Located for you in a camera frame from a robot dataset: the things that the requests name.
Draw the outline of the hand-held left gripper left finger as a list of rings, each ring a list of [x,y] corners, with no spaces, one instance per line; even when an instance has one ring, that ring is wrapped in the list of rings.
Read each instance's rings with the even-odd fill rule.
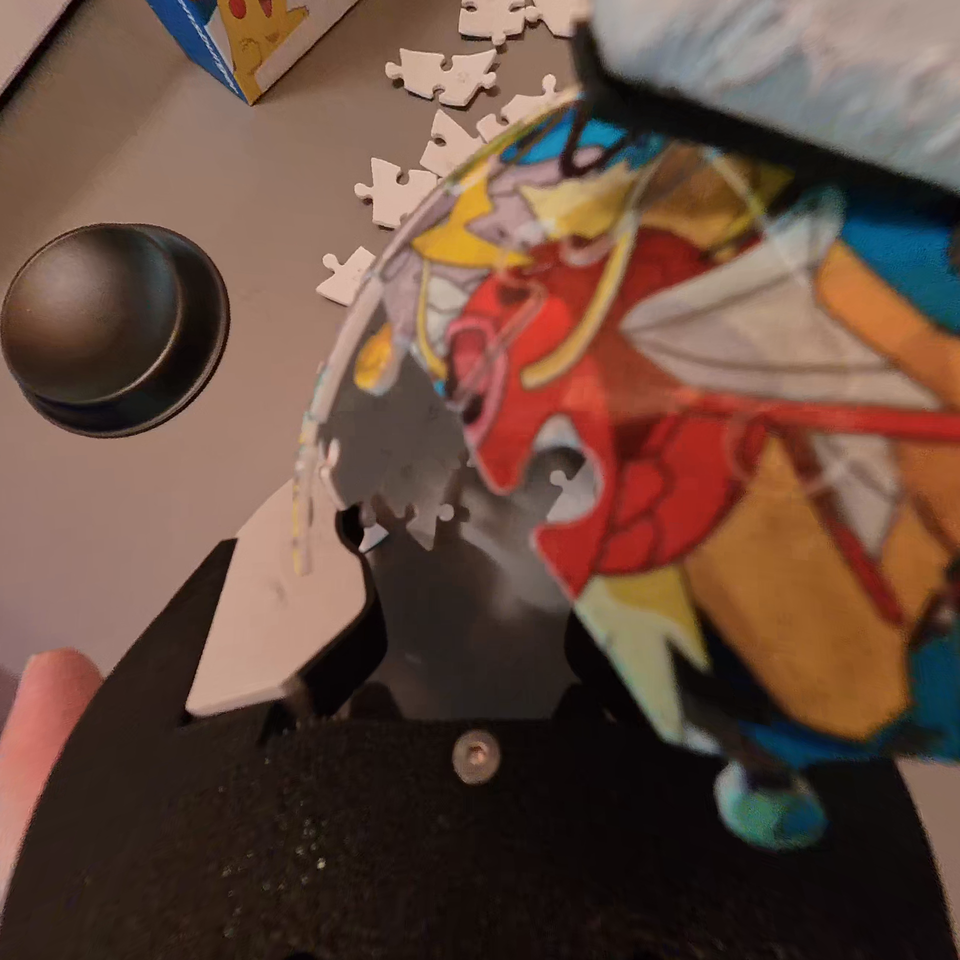
[[[238,531],[186,698],[194,718],[298,698],[331,716],[386,655],[373,575],[338,504],[315,486],[306,574],[295,570],[293,507],[287,482]]]

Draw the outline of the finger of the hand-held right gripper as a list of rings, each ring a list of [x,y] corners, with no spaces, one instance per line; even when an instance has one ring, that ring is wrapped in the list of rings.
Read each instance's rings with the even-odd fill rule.
[[[618,81],[958,192],[957,1],[587,2]]]

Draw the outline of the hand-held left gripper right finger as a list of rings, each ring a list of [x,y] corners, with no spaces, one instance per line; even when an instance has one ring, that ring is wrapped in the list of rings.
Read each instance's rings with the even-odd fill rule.
[[[646,722],[617,669],[578,616],[567,618],[564,655],[591,702],[615,722]]]

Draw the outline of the printed puzzle box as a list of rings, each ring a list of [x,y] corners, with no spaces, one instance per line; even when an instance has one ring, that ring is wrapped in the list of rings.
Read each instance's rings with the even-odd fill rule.
[[[354,1],[150,1],[184,54],[252,105]]]

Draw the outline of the colourful puzzle ball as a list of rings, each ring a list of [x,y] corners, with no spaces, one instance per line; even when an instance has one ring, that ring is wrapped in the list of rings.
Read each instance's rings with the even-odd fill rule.
[[[294,556],[355,416],[418,370],[498,498],[581,459],[534,555],[726,827],[815,844],[828,762],[958,762],[958,186],[569,94],[363,270],[303,417]]]

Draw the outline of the person's left hand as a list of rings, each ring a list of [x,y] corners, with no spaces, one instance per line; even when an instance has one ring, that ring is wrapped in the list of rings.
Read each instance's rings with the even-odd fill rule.
[[[2,902],[44,786],[102,681],[94,661],[72,648],[25,665],[1,738]]]

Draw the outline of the black round ball stand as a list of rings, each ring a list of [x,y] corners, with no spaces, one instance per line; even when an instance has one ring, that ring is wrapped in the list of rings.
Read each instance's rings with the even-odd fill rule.
[[[150,223],[78,227],[38,249],[2,303],[2,356],[30,406],[78,436],[135,436],[195,402],[231,327],[222,273]]]

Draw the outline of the pile of loose puzzle pieces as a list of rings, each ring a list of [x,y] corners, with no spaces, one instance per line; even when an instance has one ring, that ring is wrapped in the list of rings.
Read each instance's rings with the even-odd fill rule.
[[[357,183],[354,194],[370,206],[372,222],[380,229],[395,230],[414,212],[441,179],[470,160],[482,146],[501,136],[510,126],[544,110],[560,95],[557,78],[546,74],[537,94],[516,94],[497,113],[476,122],[469,133],[446,107],[464,110],[482,90],[498,84],[494,65],[498,49],[519,37],[529,23],[543,23],[549,33],[571,40],[586,18],[590,2],[462,2],[458,31],[462,38],[489,41],[490,47],[476,54],[445,57],[439,52],[401,49],[399,62],[385,65],[386,77],[403,90],[439,104],[419,167],[406,174],[384,159],[370,160],[370,184]]]

